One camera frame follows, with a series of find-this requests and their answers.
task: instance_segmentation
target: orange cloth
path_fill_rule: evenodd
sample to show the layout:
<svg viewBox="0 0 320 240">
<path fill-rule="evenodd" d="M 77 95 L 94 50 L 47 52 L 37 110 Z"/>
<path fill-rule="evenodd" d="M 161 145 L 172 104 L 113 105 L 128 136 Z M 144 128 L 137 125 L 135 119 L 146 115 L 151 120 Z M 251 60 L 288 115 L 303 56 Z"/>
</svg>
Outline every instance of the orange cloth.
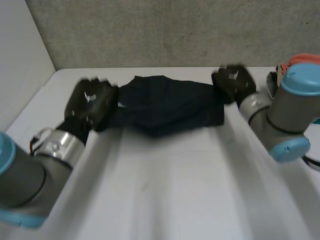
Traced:
<svg viewBox="0 0 320 240">
<path fill-rule="evenodd" d="M 295 64 L 319 64 L 320 65 L 320 55 L 301 53 L 293 56 L 289 60 L 289 66 Z"/>
</svg>

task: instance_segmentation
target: light blue joint cap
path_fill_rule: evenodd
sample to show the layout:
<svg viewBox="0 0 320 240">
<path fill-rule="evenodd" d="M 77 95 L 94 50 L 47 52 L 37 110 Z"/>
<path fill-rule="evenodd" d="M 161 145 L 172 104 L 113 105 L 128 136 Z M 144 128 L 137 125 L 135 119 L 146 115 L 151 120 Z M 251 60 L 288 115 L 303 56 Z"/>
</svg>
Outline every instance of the light blue joint cap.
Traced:
<svg viewBox="0 0 320 240">
<path fill-rule="evenodd" d="M 40 228 L 47 218 L 45 216 L 35 216 L 28 214 L 20 214 L 14 211 L 0 210 L 0 221 L 7 224 L 38 229 Z"/>
<path fill-rule="evenodd" d="M 291 162 L 304 156 L 310 150 L 310 142 L 305 136 L 296 137 L 275 145 L 269 155 L 278 163 Z"/>
<path fill-rule="evenodd" d="M 299 63 L 289 67 L 281 80 L 281 87 L 298 96 L 320 96 L 320 65 Z"/>
<path fill-rule="evenodd" d="M 0 176 L 5 173 L 16 157 L 17 147 L 15 142 L 0 132 Z"/>
</svg>

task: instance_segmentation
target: white tabletop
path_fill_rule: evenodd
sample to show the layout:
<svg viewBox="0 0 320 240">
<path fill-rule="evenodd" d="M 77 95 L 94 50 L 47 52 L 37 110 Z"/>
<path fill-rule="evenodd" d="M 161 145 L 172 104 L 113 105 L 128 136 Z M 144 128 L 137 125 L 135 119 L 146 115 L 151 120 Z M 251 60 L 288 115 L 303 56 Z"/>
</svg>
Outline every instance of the white tabletop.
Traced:
<svg viewBox="0 0 320 240">
<path fill-rule="evenodd" d="M 63 120 L 81 77 L 119 86 L 165 75 L 211 83 L 211 67 L 64 69 L 37 93 L 7 133 L 24 149 Z M 258 86 L 273 67 L 250 67 Z M 319 126 L 307 131 L 320 159 Z M 320 172 L 302 160 L 278 165 L 240 116 L 151 140 L 130 130 L 89 135 L 86 150 L 39 230 L 0 223 L 1 240 L 316 240 Z"/>
</svg>

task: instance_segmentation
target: red object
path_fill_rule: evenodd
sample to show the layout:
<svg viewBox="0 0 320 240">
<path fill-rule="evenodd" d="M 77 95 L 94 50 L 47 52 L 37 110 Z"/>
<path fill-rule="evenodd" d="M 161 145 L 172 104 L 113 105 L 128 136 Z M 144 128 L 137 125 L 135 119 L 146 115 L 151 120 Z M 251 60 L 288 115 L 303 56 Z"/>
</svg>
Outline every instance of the red object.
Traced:
<svg viewBox="0 0 320 240">
<path fill-rule="evenodd" d="M 320 55 L 300 53 L 293 56 L 289 60 L 289 64 L 281 64 L 281 72 L 283 75 L 286 74 L 289 67 L 295 64 L 318 64 L 320 65 Z"/>
</svg>

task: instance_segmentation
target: black cloth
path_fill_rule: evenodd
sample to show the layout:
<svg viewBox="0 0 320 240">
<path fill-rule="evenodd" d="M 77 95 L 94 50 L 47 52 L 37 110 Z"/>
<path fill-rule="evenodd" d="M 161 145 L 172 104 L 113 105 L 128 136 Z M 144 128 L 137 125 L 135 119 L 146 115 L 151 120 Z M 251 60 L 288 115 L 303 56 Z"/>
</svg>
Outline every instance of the black cloth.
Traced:
<svg viewBox="0 0 320 240">
<path fill-rule="evenodd" d="M 224 102 L 213 85 L 166 76 L 135 78 L 119 88 L 109 128 L 132 127 L 161 137 L 224 123 Z"/>
</svg>

